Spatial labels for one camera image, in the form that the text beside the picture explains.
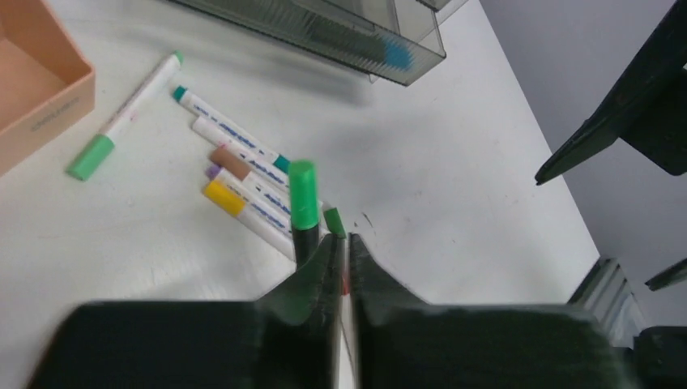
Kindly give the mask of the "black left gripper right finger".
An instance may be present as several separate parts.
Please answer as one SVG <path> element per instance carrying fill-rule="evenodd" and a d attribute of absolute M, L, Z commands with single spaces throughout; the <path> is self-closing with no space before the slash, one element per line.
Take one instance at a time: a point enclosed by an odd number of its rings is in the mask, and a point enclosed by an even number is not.
<path fill-rule="evenodd" d="M 595 318 L 567 304 L 431 304 L 349 237 L 361 388 L 636 388 Z"/>

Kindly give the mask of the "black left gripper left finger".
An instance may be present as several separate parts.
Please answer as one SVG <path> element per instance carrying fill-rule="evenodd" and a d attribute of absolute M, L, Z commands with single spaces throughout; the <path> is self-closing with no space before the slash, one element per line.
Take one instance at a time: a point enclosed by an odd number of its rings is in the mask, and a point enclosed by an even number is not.
<path fill-rule="evenodd" d="M 310 259 L 253 301 L 90 301 L 62 322 L 31 388 L 332 388 L 339 254 Z"/>

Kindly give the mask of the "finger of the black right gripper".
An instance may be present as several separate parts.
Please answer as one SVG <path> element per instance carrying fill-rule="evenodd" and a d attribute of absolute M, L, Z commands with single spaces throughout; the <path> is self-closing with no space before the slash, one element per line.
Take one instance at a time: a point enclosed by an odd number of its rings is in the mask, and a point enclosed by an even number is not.
<path fill-rule="evenodd" d="M 686 280 L 687 259 L 671 265 L 645 282 L 651 291 L 658 291 Z"/>
<path fill-rule="evenodd" d="M 537 185 L 624 140 L 672 176 L 686 172 L 686 3 L 676 1 L 595 112 L 544 162 Z"/>

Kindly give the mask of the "black highlighter green cap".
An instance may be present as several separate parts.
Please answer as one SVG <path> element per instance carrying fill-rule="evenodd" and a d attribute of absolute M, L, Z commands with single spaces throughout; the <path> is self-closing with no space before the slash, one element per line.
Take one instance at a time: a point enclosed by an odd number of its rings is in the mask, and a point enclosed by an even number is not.
<path fill-rule="evenodd" d="M 297 267 L 316 251 L 320 235 L 316 167 L 311 160 L 295 160 L 288 170 L 292 241 Z"/>

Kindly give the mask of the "smoked clear drawer box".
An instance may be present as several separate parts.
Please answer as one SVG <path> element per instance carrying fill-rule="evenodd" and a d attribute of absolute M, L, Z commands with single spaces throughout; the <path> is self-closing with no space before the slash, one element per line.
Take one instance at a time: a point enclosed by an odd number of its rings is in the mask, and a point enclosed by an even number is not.
<path fill-rule="evenodd" d="M 446 58 L 439 16 L 461 1 L 183 1 L 368 75 L 409 86 Z"/>

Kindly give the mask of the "white marker yellow caps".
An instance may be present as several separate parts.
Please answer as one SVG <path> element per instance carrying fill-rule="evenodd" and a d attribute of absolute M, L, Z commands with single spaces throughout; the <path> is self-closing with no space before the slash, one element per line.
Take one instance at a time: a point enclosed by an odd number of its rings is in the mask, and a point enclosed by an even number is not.
<path fill-rule="evenodd" d="M 295 261 L 292 240 L 262 218 L 245 200 L 215 181 L 205 186 L 203 194 L 286 258 Z"/>

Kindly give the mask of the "white marker green cap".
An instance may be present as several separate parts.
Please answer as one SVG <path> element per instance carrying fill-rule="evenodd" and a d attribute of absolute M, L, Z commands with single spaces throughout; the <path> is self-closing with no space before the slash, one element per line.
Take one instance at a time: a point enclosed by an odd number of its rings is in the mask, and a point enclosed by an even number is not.
<path fill-rule="evenodd" d="M 348 236 L 347 230 L 336 207 L 329 207 L 323 210 L 323 216 L 328 231 L 336 237 L 345 239 Z"/>

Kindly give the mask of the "white marker purple cap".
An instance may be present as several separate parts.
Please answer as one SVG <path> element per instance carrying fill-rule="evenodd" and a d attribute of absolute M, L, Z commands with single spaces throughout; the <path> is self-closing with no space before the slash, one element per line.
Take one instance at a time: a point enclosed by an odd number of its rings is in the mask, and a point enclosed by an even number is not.
<path fill-rule="evenodd" d="M 212 165 L 207 168 L 206 175 L 244 200 L 253 211 L 273 227 L 276 227 L 281 233 L 291 235 L 289 218 L 264 201 L 262 194 L 254 190 L 254 185 L 251 182 L 244 184 L 227 169 L 221 168 L 218 165 Z"/>

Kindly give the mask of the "white marker teal cap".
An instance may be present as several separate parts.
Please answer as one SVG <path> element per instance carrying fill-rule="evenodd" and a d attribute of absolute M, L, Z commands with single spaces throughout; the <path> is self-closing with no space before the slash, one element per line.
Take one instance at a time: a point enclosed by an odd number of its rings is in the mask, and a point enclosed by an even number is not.
<path fill-rule="evenodd" d="M 277 169 L 284 173 L 288 172 L 291 161 L 287 157 L 268 147 L 266 143 L 251 135 L 243 126 L 240 126 L 217 109 L 211 107 L 198 95 L 190 92 L 188 88 L 181 85 L 177 86 L 173 92 L 173 98 L 190 112 L 206 118 L 209 122 L 229 133 L 231 137 L 247 146 L 253 152 L 266 157 L 267 161 L 272 163 Z"/>

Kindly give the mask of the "white marker green caps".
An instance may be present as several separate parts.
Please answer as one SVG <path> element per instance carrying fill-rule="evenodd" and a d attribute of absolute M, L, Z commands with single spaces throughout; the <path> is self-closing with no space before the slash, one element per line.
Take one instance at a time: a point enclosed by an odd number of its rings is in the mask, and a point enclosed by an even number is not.
<path fill-rule="evenodd" d="M 181 70 L 183 62 L 184 55 L 179 50 L 163 58 L 74 158 L 66 174 L 82 182 L 88 180 L 113 152 L 116 140 Z"/>

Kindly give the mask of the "peach plastic file organizer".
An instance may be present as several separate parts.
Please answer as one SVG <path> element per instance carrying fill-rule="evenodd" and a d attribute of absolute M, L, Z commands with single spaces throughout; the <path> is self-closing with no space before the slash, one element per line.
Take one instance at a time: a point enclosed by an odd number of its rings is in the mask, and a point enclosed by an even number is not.
<path fill-rule="evenodd" d="M 89 114 L 96 73 L 45 1 L 1 3 L 1 172 Z"/>

